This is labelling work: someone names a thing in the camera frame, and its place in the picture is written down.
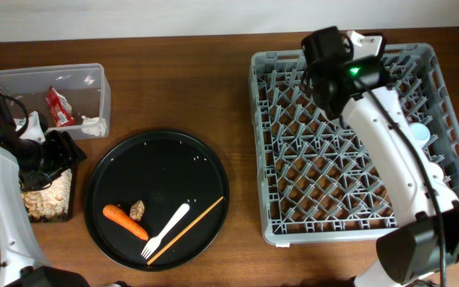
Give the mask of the blue cup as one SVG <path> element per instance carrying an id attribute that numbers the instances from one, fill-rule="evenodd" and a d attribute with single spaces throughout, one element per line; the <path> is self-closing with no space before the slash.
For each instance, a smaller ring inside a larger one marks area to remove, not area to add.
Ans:
<path id="1" fill-rule="evenodd" d="M 412 123 L 410 124 L 410 130 L 412 131 L 414 138 L 420 144 L 426 144 L 430 140 L 430 130 L 424 124 Z"/>

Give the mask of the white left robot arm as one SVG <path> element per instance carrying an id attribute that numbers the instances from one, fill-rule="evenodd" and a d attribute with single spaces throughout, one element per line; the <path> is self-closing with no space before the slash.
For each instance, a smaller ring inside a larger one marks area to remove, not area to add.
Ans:
<path id="1" fill-rule="evenodd" d="M 67 132 L 47 132 L 39 115 L 12 117 L 0 93 L 0 286 L 86 286 L 78 273 L 53 268 L 31 228 L 23 191 L 41 191 L 86 159 Z"/>

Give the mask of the wooden chopstick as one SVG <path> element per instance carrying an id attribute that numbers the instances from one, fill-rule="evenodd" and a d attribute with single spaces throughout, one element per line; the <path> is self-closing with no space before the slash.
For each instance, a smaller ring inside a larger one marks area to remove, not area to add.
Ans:
<path id="1" fill-rule="evenodd" d="M 193 222 L 191 222 L 186 228 L 184 228 L 179 234 L 177 234 L 170 242 L 168 242 L 160 251 L 158 251 L 151 259 L 149 257 L 152 255 L 152 251 L 156 251 L 159 246 L 159 243 L 163 239 L 163 235 L 159 234 L 158 236 L 152 238 L 143 248 L 142 256 L 147 259 L 147 264 L 151 265 L 158 258 L 162 256 L 170 247 L 172 247 L 184 234 L 186 234 L 190 229 L 192 229 L 199 221 L 201 221 L 207 214 L 209 214 L 225 197 L 221 196 L 216 200 L 212 205 L 210 205 L 205 211 L 203 211 Z"/>

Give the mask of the cream paper cup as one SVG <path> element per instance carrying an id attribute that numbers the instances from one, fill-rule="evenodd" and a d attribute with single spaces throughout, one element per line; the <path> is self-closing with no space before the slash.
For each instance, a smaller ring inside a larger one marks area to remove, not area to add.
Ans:
<path id="1" fill-rule="evenodd" d="M 445 183 L 444 182 L 444 178 L 445 178 L 444 171 L 438 164 L 429 162 L 428 169 L 429 169 L 428 173 L 430 175 L 430 180 L 433 183 L 440 183 L 440 184 Z"/>

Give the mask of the orange carrot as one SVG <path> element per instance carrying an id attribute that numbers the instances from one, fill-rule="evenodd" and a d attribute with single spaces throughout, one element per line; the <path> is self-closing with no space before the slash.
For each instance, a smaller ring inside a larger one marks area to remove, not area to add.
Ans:
<path id="1" fill-rule="evenodd" d="M 123 227 L 125 230 L 128 230 L 137 238 L 148 241 L 149 235 L 147 231 L 140 226 L 137 222 L 131 219 L 128 215 L 125 214 L 118 206 L 108 204 L 103 208 L 103 215 L 119 226 Z"/>

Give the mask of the red snack wrapper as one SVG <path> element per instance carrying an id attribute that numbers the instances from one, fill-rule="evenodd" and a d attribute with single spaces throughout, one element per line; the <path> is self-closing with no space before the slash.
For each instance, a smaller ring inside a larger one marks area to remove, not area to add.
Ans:
<path id="1" fill-rule="evenodd" d="M 72 106 L 53 86 L 49 87 L 45 101 L 57 128 L 75 124 L 76 121 L 72 116 Z"/>

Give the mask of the white tissue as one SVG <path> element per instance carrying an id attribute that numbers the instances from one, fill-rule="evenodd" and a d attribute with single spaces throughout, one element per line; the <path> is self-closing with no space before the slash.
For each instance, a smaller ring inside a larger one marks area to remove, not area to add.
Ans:
<path id="1" fill-rule="evenodd" d="M 81 131 L 84 134 L 95 137 L 106 136 L 107 122 L 104 118 L 100 117 L 87 117 L 82 116 Z"/>

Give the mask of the brown food scrap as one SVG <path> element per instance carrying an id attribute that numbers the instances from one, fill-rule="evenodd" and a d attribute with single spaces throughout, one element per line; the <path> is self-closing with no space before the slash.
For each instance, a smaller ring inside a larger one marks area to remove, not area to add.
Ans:
<path id="1" fill-rule="evenodd" d="M 138 222 L 143 217 L 144 211 L 145 211 L 145 206 L 144 206 L 143 201 L 138 200 L 131 206 L 130 211 L 129 211 L 129 217 L 132 220 Z"/>

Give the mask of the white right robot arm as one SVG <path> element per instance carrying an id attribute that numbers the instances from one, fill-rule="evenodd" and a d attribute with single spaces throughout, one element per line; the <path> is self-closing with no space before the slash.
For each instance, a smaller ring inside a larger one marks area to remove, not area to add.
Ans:
<path id="1" fill-rule="evenodd" d="M 379 33 L 330 26 L 301 43 L 301 83 L 328 120 L 348 124 L 367 149 L 389 195 L 396 230 L 378 238 L 377 259 L 351 286 L 426 286 L 459 262 L 459 198 L 411 131 L 382 63 Z"/>

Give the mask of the white plastic fork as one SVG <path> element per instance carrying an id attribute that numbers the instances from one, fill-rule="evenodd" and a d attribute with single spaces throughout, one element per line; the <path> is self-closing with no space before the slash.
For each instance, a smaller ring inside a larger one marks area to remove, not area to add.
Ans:
<path id="1" fill-rule="evenodd" d="M 159 234 L 151 238 L 144 246 L 141 252 L 144 259 L 148 259 L 157 250 L 163 238 L 185 216 L 189 209 L 190 205 L 186 202 L 179 206 Z"/>

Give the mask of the round black serving tray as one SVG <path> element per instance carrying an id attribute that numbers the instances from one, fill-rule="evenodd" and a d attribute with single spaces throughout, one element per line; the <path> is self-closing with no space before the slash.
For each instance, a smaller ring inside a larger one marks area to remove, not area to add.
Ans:
<path id="1" fill-rule="evenodd" d="M 221 196 L 225 198 L 151 265 L 141 256 L 145 241 L 103 215 L 108 204 L 129 212 L 142 200 L 145 211 L 138 223 L 154 237 L 188 203 L 189 211 L 151 259 Z M 186 133 L 150 131 L 117 144 L 97 163 L 85 192 L 84 220 L 92 240 L 113 261 L 131 269 L 163 271 L 196 258 L 211 244 L 226 219 L 229 196 L 227 174 L 209 146 Z"/>

